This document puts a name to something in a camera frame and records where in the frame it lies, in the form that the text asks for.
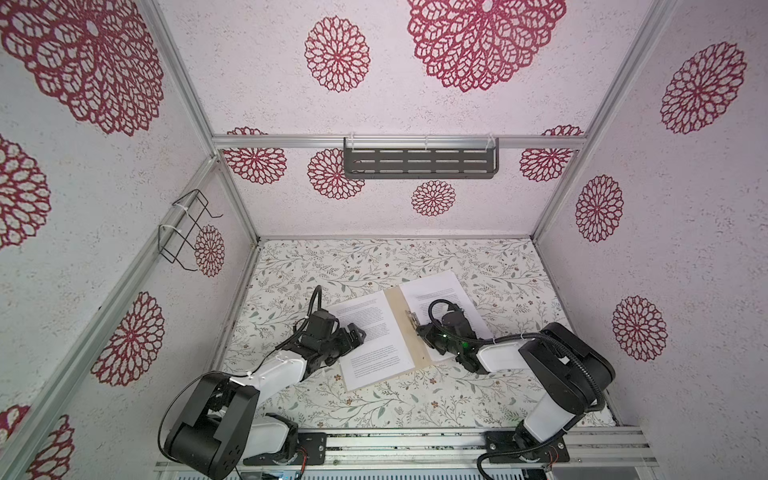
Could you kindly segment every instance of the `document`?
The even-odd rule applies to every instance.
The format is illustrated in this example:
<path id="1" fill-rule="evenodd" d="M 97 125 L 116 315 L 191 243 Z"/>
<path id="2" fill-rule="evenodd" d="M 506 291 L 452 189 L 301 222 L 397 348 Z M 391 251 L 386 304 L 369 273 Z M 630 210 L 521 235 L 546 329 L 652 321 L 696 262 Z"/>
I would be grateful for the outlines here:
<path id="1" fill-rule="evenodd" d="M 339 319 L 341 326 L 354 323 L 366 332 L 363 344 L 339 359 L 347 390 L 415 368 L 383 290 L 337 303 L 328 311 Z"/>
<path id="2" fill-rule="evenodd" d="M 464 310 L 464 315 L 469 320 L 469 324 L 472 325 L 472 329 L 479 339 L 493 338 L 488 325 L 478 313 L 475 304 L 469 299 L 462 285 L 458 282 L 456 274 L 451 270 L 403 283 L 400 285 L 400 291 L 406 298 L 408 307 L 416 315 L 419 325 L 430 323 L 429 314 L 427 313 L 429 304 L 437 299 L 444 299 L 455 303 Z M 436 319 L 440 319 L 446 310 L 447 306 L 445 304 L 436 305 L 432 310 L 432 315 Z M 428 348 L 428 350 L 429 357 L 435 362 L 454 357 L 451 353 L 440 355 L 435 349 Z"/>

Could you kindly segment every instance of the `red mandala design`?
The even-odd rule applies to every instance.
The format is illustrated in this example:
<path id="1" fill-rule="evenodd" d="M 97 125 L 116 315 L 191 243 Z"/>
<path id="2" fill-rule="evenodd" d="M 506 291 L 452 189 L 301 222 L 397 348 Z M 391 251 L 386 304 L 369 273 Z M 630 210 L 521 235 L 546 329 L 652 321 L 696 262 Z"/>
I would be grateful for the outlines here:
<path id="1" fill-rule="evenodd" d="M 581 189 L 576 202 L 576 225 L 587 240 L 599 242 L 613 234 L 619 226 L 624 201 L 619 183 L 599 175 Z"/>
<path id="2" fill-rule="evenodd" d="M 112 386 L 126 386 L 138 380 L 149 370 L 163 346 L 164 324 L 157 300 L 148 292 L 139 293 L 133 308 L 125 314 L 91 367 L 91 373 L 99 383 Z"/>
<path id="3" fill-rule="evenodd" d="M 409 0 L 414 55 L 444 87 L 508 81 L 552 38 L 565 0 Z"/>
<path id="4" fill-rule="evenodd" d="M 582 135 L 584 132 L 573 125 L 558 125 L 546 130 L 543 135 Z M 563 168 L 571 159 L 573 150 L 568 148 L 528 148 L 520 158 L 523 176 L 537 182 L 560 177 Z"/>
<path id="5" fill-rule="evenodd" d="M 256 128 L 239 127 L 229 135 L 266 135 Z M 282 148 L 237 148 L 222 152 L 232 171 L 255 184 L 277 182 L 286 173 Z"/>
<path id="6" fill-rule="evenodd" d="M 337 200 L 354 197 L 366 184 L 365 180 L 352 180 L 344 175 L 343 153 L 338 148 L 317 152 L 306 174 L 315 190 Z"/>
<path id="7" fill-rule="evenodd" d="M 371 58 L 366 38 L 346 18 L 325 17 L 304 42 L 306 66 L 331 91 L 349 91 L 366 77 Z"/>
<path id="8" fill-rule="evenodd" d="M 614 311 L 616 341 L 629 356 L 653 360 L 667 346 L 667 324 L 661 312 L 648 299 L 628 296 Z"/>
<path id="9" fill-rule="evenodd" d="M 421 215 L 435 217 L 444 214 L 453 206 L 456 192 L 450 184 L 430 180 L 419 185 L 411 196 L 411 205 Z"/>
<path id="10" fill-rule="evenodd" d="M 5 50 L 79 121 L 131 136 L 159 115 L 163 71 L 131 0 L 0 0 Z"/>
<path id="11" fill-rule="evenodd" d="M 205 276 L 216 276 L 224 265 L 224 239 L 213 225 L 206 225 L 194 242 L 194 259 Z"/>
<path id="12" fill-rule="evenodd" d="M 10 409 L 0 412 L 0 448 L 11 438 L 27 412 L 29 412 L 29 406 L 22 405 L 14 405 Z"/>
<path id="13" fill-rule="evenodd" d="M 661 121 L 687 134 L 711 124 L 730 105 L 744 83 L 744 52 L 726 41 L 686 60 L 661 99 Z"/>
<path id="14" fill-rule="evenodd" d="M 0 250 L 34 237 L 51 211 L 38 162 L 0 135 Z"/>
<path id="15" fill-rule="evenodd" d="M 74 452 L 74 429 L 69 425 L 69 415 L 62 415 L 57 428 L 48 434 L 45 446 L 35 456 L 27 469 L 28 480 L 61 480 L 69 472 L 69 461 Z"/>

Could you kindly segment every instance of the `enclosure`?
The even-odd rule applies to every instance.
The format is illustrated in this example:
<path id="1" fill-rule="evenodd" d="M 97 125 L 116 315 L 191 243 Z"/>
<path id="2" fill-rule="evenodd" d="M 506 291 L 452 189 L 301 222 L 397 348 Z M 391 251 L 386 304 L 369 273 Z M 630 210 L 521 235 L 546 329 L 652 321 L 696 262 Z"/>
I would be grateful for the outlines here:
<path id="1" fill-rule="evenodd" d="M 258 365 L 316 285 L 446 270 L 495 336 L 561 323 L 616 370 L 570 462 L 496 478 L 763 477 L 767 22 L 760 0 L 0 0 L 2 477 L 203 478 L 156 445 L 189 381 Z M 345 167 L 375 149 L 492 166 Z M 544 395 L 452 361 L 341 380 L 259 410 L 329 434 L 310 478 L 474 475 Z"/>

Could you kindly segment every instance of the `floral tablecloth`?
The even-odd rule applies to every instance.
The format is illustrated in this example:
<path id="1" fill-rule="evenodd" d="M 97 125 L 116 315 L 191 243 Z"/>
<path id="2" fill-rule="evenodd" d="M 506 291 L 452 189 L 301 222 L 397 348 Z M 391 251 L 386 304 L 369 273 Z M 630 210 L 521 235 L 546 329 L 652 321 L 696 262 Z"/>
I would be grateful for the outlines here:
<path id="1" fill-rule="evenodd" d="M 323 305 L 453 270 L 496 335 L 568 325 L 530 240 L 272 240 L 263 245 L 224 369 L 253 369 L 306 315 L 315 285 Z M 487 376 L 453 361 L 347 392 L 339 364 L 267 400 L 262 410 L 316 427 L 508 427 L 544 390 L 530 370 Z M 582 426 L 615 425 L 606 409 Z"/>

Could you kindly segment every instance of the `white textured wall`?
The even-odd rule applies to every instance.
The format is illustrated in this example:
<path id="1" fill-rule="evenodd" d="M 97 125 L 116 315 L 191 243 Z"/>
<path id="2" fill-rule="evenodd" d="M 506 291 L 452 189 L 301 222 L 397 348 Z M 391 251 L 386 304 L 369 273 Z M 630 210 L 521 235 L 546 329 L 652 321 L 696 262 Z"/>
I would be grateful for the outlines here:
<path id="1" fill-rule="evenodd" d="M 205 158 L 170 79 L 149 130 L 105 134 L 0 49 L 0 135 L 38 162 L 51 212 L 0 250 L 0 411 L 28 405 Z"/>
<path id="2" fill-rule="evenodd" d="M 643 427 L 668 478 L 765 477 L 766 22 L 761 1 L 683 3 L 540 243 L 574 328 L 616 368 L 618 413 Z M 692 130 L 674 133 L 660 112 L 667 86 L 694 54 L 724 41 L 743 58 L 708 55 L 701 73 L 723 81 L 693 97 L 730 103 L 704 116 L 711 124 L 683 118 L 678 126 Z M 685 70 L 682 85 L 697 76 Z M 622 215 L 595 243 L 578 229 L 576 203 L 603 174 L 618 182 Z M 642 330 L 627 340 L 627 309 L 617 306 L 636 296 L 657 314 L 630 314 Z"/>
<path id="3" fill-rule="evenodd" d="M 430 216 L 412 205 L 414 191 L 426 180 L 366 180 L 353 197 L 323 196 L 307 175 L 315 154 L 308 149 L 285 151 L 285 174 L 271 184 L 235 176 L 259 235 L 525 235 L 533 231 L 556 183 L 523 177 L 519 167 L 508 165 L 519 161 L 521 151 L 502 150 L 502 168 L 491 180 L 441 182 L 453 189 L 453 197 L 445 198 L 451 206 Z"/>
<path id="4" fill-rule="evenodd" d="M 455 48 L 456 61 L 468 61 L 470 70 L 477 67 L 481 77 L 489 79 L 464 88 L 467 85 L 461 82 L 446 87 L 436 73 L 428 74 L 409 33 L 409 24 L 421 12 L 448 3 L 418 0 L 412 8 L 405 0 L 160 1 L 204 110 L 220 134 L 243 133 L 244 127 L 266 134 L 543 134 L 559 125 L 584 130 L 650 4 L 648 0 L 567 2 L 564 13 L 545 5 L 541 10 L 557 21 L 533 32 L 532 41 L 549 41 L 533 54 L 529 66 L 519 68 L 507 81 L 478 67 L 483 62 L 477 52 L 493 58 L 504 50 L 498 59 L 500 69 L 512 68 L 522 60 L 507 52 L 503 42 L 508 39 L 497 36 L 494 41 L 506 46 L 496 50 L 483 42 L 477 48 Z M 485 38 L 489 32 L 506 31 L 505 22 L 528 21 L 524 12 L 496 13 L 526 2 L 486 2 L 496 9 L 490 11 L 491 17 L 485 16 L 482 4 L 465 3 L 477 7 L 467 14 L 462 28 L 467 35 Z M 323 23 L 333 17 L 349 24 L 337 20 L 337 28 L 331 21 L 329 26 Z M 443 18 L 454 18 L 453 13 Z M 450 31 L 449 24 L 443 25 L 445 31 Z M 324 49 L 329 42 L 323 44 L 322 35 L 313 34 L 318 28 L 347 32 L 345 41 L 357 39 L 350 44 L 360 55 L 360 65 L 343 68 L 343 74 L 331 81 L 314 78 L 317 55 L 329 53 Z M 496 178 L 448 181 L 455 194 L 450 210 L 426 216 L 412 207 L 414 191 L 425 183 L 417 180 L 369 180 L 354 196 L 324 197 L 307 176 L 315 154 L 311 149 L 281 151 L 282 166 L 275 165 L 277 161 L 270 167 L 251 161 L 259 174 L 249 178 L 245 173 L 245 180 L 238 179 L 261 234 L 525 235 L 533 231 L 558 181 L 557 176 L 539 182 L 524 176 L 521 152 L 505 150 Z"/>
<path id="5" fill-rule="evenodd" d="M 531 66 L 467 92 L 425 73 L 405 0 L 160 4 L 216 132 L 482 135 L 585 127 L 650 2 L 566 2 Z M 369 71 L 348 91 L 323 87 L 305 58 L 310 31 L 333 16 L 356 25 L 369 48 Z"/>

